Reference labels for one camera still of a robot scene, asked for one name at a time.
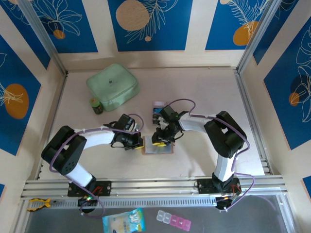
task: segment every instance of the red wire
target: red wire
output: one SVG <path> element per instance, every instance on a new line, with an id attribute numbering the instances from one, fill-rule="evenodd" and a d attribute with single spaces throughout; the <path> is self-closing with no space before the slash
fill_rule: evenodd
<path id="1" fill-rule="evenodd" d="M 97 186 L 97 187 L 94 189 L 94 191 L 92 192 L 92 194 L 95 194 L 95 192 L 96 192 L 97 190 L 98 190 L 98 195 L 100 195 L 101 192 L 103 191 L 103 187 Z"/>
<path id="2" fill-rule="evenodd" d="M 240 192 L 242 192 L 240 187 L 236 186 L 235 184 L 233 184 L 232 186 L 237 187 L 238 190 L 239 190 Z"/>
<path id="3" fill-rule="evenodd" d="M 235 194 L 234 186 L 231 185 L 231 188 L 232 188 L 232 190 L 233 190 L 233 194 L 232 194 L 232 195 L 234 195 L 234 194 Z"/>

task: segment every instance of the snack package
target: snack package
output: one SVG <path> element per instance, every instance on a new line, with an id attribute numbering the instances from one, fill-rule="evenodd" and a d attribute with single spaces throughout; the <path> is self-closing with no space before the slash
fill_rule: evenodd
<path id="1" fill-rule="evenodd" d="M 104 233 L 144 232 L 145 220 L 141 208 L 131 212 L 103 217 Z"/>

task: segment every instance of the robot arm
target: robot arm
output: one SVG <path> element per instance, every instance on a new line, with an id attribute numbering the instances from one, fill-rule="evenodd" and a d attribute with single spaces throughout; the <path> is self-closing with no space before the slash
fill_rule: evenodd
<path id="1" fill-rule="evenodd" d="M 166 106 L 160 112 L 160 127 L 152 137 L 154 145 L 165 146 L 175 142 L 176 134 L 182 131 L 199 131 L 207 133 L 215 150 L 218 152 L 216 169 L 212 174 L 213 185 L 219 192 L 226 190 L 233 179 L 232 164 L 236 153 L 243 147 L 244 140 L 231 128 L 217 121 L 220 119 L 236 130 L 245 138 L 246 134 L 234 121 L 229 113 L 221 111 L 216 117 L 190 115 L 188 112 L 175 112 L 171 106 Z"/>
<path id="2" fill-rule="evenodd" d="M 96 179 L 78 163 L 82 151 L 100 144 L 110 144 L 113 146 L 116 142 L 122 143 L 125 150 L 143 147 L 140 133 L 132 134 L 126 132 L 131 127 L 135 127 L 135 121 L 123 114 L 118 121 L 102 126 L 103 130 L 101 131 L 89 132 L 89 130 L 86 130 L 85 133 L 75 136 L 62 149 L 52 165 L 53 168 L 80 186 L 89 186 Z M 65 141 L 79 131 L 73 130 L 69 126 L 63 126 L 42 151 L 42 159 L 50 164 Z"/>

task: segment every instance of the gray floor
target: gray floor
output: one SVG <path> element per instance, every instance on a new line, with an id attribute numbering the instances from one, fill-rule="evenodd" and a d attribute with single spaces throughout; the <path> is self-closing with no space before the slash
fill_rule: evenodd
<path id="1" fill-rule="evenodd" d="M 214 207 L 144 208 L 147 233 L 182 233 L 184 230 L 156 220 L 158 210 L 192 221 L 190 233 L 284 233 L 284 221 L 274 196 L 267 200 L 247 196 L 228 213 Z M 133 209 L 106 209 L 106 215 Z M 42 209 L 31 213 L 27 233 L 103 233 L 101 219 L 81 216 L 77 209 Z"/>

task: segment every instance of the white floor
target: white floor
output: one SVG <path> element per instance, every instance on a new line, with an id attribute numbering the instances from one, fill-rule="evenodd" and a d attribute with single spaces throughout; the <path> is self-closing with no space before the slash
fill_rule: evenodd
<path id="1" fill-rule="evenodd" d="M 86 85 L 86 80 L 97 71 L 69 73 L 52 136 L 64 125 L 74 129 L 97 128 L 118 120 L 123 113 L 141 115 L 145 120 L 142 135 L 152 135 L 156 128 L 151 123 L 152 101 L 189 98 L 197 104 L 193 113 L 211 115 L 225 110 L 232 115 L 251 144 L 251 149 L 237 161 L 236 172 L 264 175 L 233 70 L 166 68 L 131 71 L 139 80 L 140 93 L 116 110 L 101 115 L 96 115 L 90 107 L 88 102 L 92 95 Z M 186 101 L 172 105 L 178 112 L 189 110 L 191 106 Z M 174 154 L 142 155 L 140 150 L 124 151 L 101 145 L 85 150 L 80 158 L 80 163 L 98 179 L 211 176 L 216 161 L 217 152 L 207 134 L 199 132 L 185 132 L 176 142 Z M 50 173 L 46 162 L 41 171 L 42 180 L 63 178 Z"/>

